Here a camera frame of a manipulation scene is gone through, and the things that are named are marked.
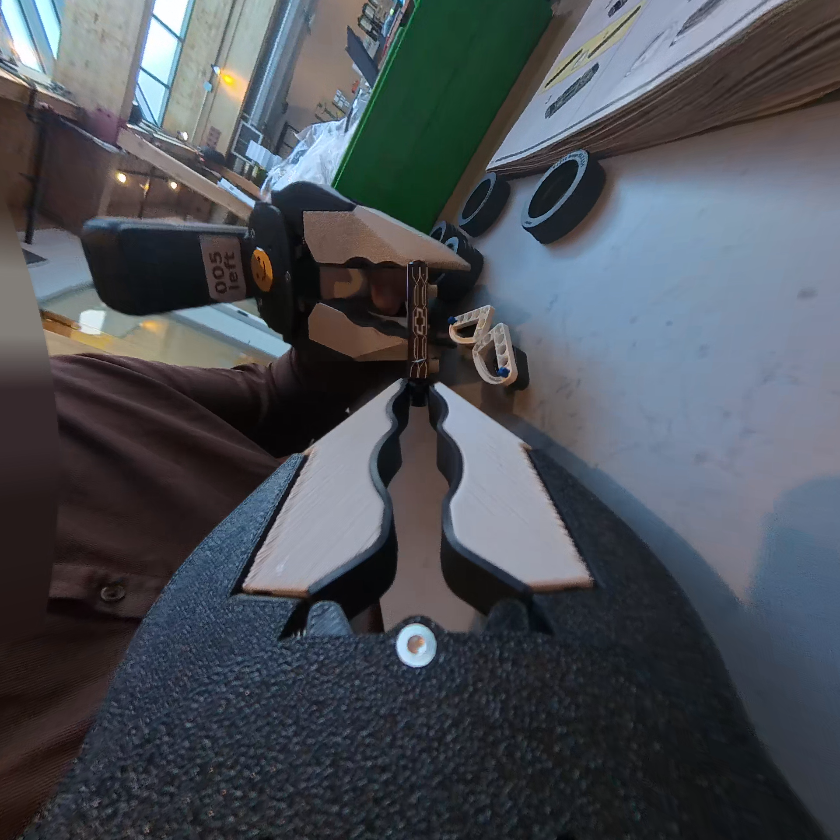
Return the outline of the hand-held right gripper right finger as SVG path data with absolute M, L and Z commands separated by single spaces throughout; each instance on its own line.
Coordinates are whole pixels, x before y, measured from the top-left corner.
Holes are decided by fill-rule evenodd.
M 449 589 L 483 616 L 502 601 L 591 589 L 530 446 L 446 385 L 431 387 L 429 418 L 448 484 L 440 561 Z

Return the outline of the person's left forearm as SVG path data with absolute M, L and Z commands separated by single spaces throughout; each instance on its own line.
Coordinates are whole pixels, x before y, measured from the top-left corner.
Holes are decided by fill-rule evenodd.
M 200 469 L 303 452 L 365 394 L 403 377 L 397 361 L 357 361 L 312 344 L 270 364 L 184 366 L 107 353 L 49 359 L 60 453 L 81 474 Z

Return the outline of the wooden workbench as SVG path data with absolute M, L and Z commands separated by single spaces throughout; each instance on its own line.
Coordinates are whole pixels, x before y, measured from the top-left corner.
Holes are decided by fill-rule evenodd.
M 104 160 L 100 168 L 113 175 L 124 170 L 120 164 L 123 158 L 141 161 L 149 169 L 147 177 L 160 176 L 172 181 L 180 191 L 201 196 L 240 219 L 247 219 L 260 199 L 257 185 L 221 164 L 205 161 L 200 154 L 195 154 L 191 162 L 182 161 L 170 154 L 175 148 L 173 143 L 162 148 L 150 134 L 132 125 L 120 125 L 114 143 L 100 139 L 82 125 L 87 117 L 84 109 L 6 64 L 2 64 L 2 99 L 23 104 L 37 128 L 72 133 L 89 147 L 98 149 Z

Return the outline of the white curved toy panel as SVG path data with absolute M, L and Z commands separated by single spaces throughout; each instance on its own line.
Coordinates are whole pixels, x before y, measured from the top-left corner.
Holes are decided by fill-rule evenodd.
M 448 336 L 456 345 L 474 346 L 492 329 L 495 309 L 491 305 L 448 318 Z
M 516 382 L 518 364 L 507 324 L 499 323 L 476 339 L 472 360 L 485 383 L 511 386 Z

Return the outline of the pile of clear plastic bags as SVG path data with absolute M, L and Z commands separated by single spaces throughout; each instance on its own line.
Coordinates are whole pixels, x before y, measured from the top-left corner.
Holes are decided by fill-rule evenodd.
M 347 119 L 317 122 L 304 129 L 286 158 L 276 157 L 260 187 L 260 196 L 297 182 L 331 186 L 345 152 L 353 139 L 355 127 Z

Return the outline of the window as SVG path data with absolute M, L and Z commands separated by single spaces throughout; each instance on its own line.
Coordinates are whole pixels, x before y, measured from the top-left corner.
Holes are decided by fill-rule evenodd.
M 155 1 L 143 42 L 134 102 L 160 128 L 172 94 L 194 1 Z
M 20 64 L 53 75 L 64 1 L 2 1 L 2 21 Z

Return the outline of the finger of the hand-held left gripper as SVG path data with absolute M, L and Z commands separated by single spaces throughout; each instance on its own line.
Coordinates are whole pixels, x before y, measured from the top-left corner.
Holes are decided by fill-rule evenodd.
M 308 317 L 310 341 L 357 362 L 408 362 L 406 318 L 370 310 L 362 301 L 318 302 Z
M 350 211 L 305 211 L 303 240 L 326 266 L 354 263 L 406 268 L 414 261 L 433 270 L 467 270 L 469 262 L 434 238 L 366 206 Z

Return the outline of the person's brown shirt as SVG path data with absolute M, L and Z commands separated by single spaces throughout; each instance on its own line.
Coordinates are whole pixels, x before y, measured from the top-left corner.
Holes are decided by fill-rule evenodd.
M 247 434 L 206 411 L 65 416 L 56 559 L 44 629 L 2 644 L 2 838 L 49 799 L 140 622 L 198 544 L 308 423 Z

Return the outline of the grey desk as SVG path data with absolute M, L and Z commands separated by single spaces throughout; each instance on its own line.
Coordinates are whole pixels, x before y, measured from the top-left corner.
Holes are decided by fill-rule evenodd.
M 442 379 L 664 562 L 838 838 L 838 93 L 604 167 L 569 237 L 522 230 L 533 175 L 478 240 L 529 387 Z

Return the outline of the black patterned toy beam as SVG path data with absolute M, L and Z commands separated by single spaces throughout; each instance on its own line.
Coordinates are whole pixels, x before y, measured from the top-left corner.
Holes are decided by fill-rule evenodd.
M 421 260 L 409 262 L 406 267 L 407 375 L 415 384 L 426 385 L 432 373 L 428 304 L 437 296 L 437 284 L 429 280 L 428 265 Z

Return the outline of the open instruction booklet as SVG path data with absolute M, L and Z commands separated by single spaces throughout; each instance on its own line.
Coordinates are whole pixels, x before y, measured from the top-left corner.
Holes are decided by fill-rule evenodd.
M 487 169 L 641 151 L 806 107 L 838 84 L 838 1 L 592 2 Z

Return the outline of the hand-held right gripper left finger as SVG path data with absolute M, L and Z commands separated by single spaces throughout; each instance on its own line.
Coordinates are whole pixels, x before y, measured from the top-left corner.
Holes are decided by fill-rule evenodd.
M 402 465 L 406 422 L 401 379 L 305 450 L 248 567 L 245 595 L 335 602 L 347 617 L 382 598 L 396 576 L 387 487 Z

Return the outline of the green panel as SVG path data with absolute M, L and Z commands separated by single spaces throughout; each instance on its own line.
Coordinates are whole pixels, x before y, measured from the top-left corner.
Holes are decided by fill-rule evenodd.
M 552 17 L 545 1 L 415 2 L 333 189 L 427 233 Z

